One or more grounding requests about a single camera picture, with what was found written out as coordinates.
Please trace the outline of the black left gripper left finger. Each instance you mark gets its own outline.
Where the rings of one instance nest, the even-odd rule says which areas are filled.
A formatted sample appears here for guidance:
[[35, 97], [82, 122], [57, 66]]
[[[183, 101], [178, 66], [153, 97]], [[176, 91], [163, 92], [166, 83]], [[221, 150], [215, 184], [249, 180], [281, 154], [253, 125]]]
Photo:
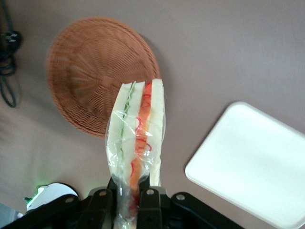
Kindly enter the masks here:
[[98, 187], [81, 201], [82, 229], [112, 229], [116, 211], [117, 185], [111, 178], [106, 187]]

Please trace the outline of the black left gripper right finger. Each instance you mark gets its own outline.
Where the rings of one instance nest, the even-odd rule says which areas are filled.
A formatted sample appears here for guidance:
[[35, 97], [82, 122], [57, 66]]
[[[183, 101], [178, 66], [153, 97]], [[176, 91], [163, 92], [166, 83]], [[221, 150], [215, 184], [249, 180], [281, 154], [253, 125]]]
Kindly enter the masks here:
[[150, 176], [140, 182], [140, 200], [137, 213], [138, 229], [162, 229], [161, 197], [158, 187], [150, 185]]

